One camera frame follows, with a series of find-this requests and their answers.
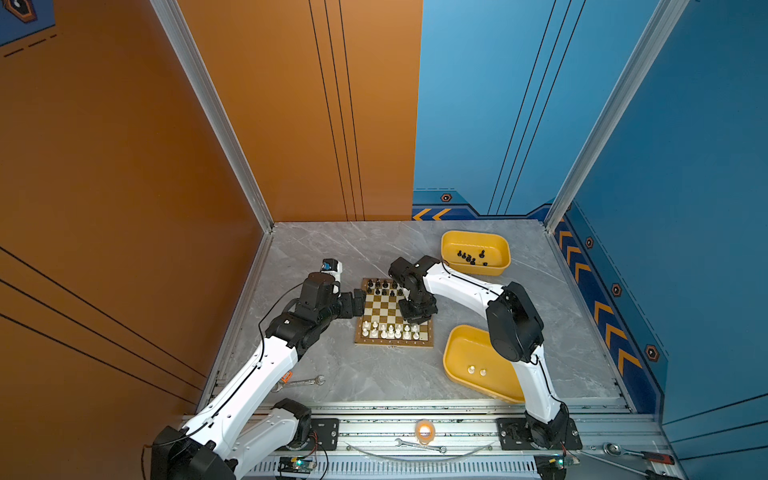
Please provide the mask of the wooden chess board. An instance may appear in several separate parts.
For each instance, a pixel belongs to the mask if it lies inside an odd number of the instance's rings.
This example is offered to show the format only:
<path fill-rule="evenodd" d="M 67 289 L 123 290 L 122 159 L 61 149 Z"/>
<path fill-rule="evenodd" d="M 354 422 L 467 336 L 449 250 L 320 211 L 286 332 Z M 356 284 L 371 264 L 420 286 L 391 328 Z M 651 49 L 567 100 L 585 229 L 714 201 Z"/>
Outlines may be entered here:
<path fill-rule="evenodd" d="M 412 324 L 404 320 L 399 301 L 408 290 L 390 278 L 364 278 L 364 312 L 357 320 L 354 343 L 369 346 L 432 348 L 434 328 L 431 320 Z"/>

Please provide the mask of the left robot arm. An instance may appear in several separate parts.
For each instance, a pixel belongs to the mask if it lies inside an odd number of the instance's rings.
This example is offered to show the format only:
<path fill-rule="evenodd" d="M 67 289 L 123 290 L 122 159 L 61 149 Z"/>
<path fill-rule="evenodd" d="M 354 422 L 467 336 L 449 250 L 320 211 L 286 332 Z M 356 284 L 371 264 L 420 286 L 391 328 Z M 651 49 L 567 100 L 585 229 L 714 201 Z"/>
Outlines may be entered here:
<path fill-rule="evenodd" d="M 309 407 L 281 400 L 249 423 L 273 387 L 299 362 L 332 321 L 359 317 L 365 295 L 341 289 L 342 265 L 324 260 L 300 286 L 298 298 L 260 333 L 254 355 L 220 393 L 181 428 L 165 427 L 144 447 L 145 479 L 241 479 L 275 450 L 304 445 Z"/>

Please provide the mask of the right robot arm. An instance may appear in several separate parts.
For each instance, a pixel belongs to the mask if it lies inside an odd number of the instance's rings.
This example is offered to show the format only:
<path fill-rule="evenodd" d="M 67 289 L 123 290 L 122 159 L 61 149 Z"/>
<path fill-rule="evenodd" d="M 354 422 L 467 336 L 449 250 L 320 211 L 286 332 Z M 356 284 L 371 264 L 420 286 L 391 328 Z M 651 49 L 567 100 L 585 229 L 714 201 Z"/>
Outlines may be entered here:
<path fill-rule="evenodd" d="M 511 363 L 524 395 L 525 417 L 533 443 L 541 449 L 563 447 L 570 412 L 555 393 L 544 353 L 544 323 L 525 288 L 489 283 L 460 273 L 441 260 L 424 256 L 415 263 L 394 260 L 388 275 L 407 290 L 399 302 L 403 318 L 420 323 L 438 313 L 437 296 L 483 316 L 494 351 Z"/>

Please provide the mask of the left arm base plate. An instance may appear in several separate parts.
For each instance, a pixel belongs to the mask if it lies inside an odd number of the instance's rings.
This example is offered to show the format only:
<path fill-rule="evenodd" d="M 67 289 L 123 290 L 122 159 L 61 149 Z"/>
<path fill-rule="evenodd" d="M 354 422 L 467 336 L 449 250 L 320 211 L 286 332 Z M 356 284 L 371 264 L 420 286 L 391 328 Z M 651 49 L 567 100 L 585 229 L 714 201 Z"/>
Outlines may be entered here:
<path fill-rule="evenodd" d="M 312 418 L 309 434 L 302 450 L 312 450 L 315 448 L 315 440 L 319 442 L 318 448 L 327 453 L 337 450 L 339 440 L 340 420 L 338 418 Z"/>

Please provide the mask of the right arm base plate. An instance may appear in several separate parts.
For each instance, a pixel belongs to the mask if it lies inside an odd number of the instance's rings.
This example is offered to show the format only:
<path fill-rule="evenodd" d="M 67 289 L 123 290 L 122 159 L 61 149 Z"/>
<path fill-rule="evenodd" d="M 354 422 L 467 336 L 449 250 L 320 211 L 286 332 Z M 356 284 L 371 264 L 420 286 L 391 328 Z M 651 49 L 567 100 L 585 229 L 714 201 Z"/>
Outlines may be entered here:
<path fill-rule="evenodd" d="M 503 451 L 545 450 L 534 442 L 527 421 L 523 418 L 499 418 L 496 420 L 498 439 Z M 577 451 L 583 448 L 582 439 L 573 419 L 569 419 L 561 439 L 553 443 L 552 451 Z"/>

